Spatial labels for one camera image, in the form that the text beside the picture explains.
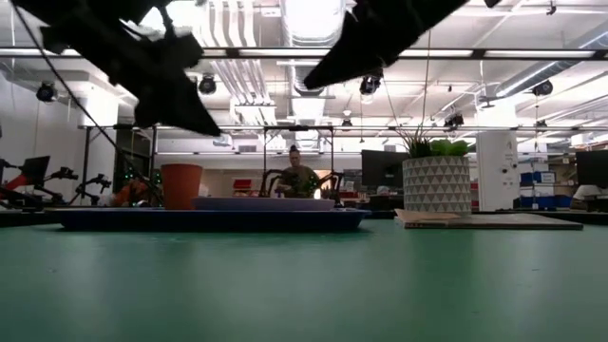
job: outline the potted plant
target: potted plant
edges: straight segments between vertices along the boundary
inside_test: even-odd
[[[421,128],[402,134],[409,151],[409,159],[403,162],[405,210],[470,214],[467,143],[432,141]]]

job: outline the green table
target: green table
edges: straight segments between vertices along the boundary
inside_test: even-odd
[[[0,229],[0,341],[605,341],[608,229]]]

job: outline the computer monitor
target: computer monitor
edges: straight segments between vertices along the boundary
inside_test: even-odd
[[[21,174],[28,179],[28,185],[42,185],[45,182],[50,156],[29,158],[21,166]]]
[[[577,174],[580,185],[608,186],[608,150],[577,152]]]
[[[367,186],[403,187],[403,161],[408,153],[361,151],[361,183]]]

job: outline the terracotta pot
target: terracotta pot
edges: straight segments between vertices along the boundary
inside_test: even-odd
[[[199,195],[202,167],[192,164],[161,166],[162,195],[167,210],[193,210],[192,199]]]

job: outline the blue tray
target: blue tray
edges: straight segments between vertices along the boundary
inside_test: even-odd
[[[153,208],[56,209],[48,214],[73,231],[341,232],[359,227],[368,211],[168,211]]]

